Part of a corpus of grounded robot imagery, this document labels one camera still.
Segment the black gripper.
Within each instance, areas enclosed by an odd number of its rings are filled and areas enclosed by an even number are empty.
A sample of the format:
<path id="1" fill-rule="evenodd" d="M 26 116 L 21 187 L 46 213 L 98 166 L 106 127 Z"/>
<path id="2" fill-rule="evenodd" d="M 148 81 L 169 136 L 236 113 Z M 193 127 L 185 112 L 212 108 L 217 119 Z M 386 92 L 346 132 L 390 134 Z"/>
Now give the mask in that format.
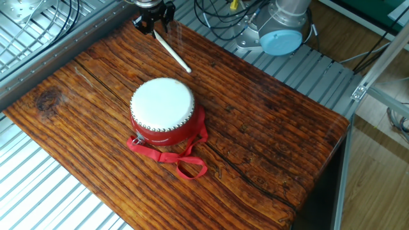
<path id="1" fill-rule="evenodd" d="M 176 7 L 171 1 L 164 0 L 135 0 L 139 7 L 140 16 L 132 21 L 134 27 L 144 35 L 152 34 L 154 21 L 161 20 L 162 27 L 167 33 L 167 26 L 174 20 Z"/>

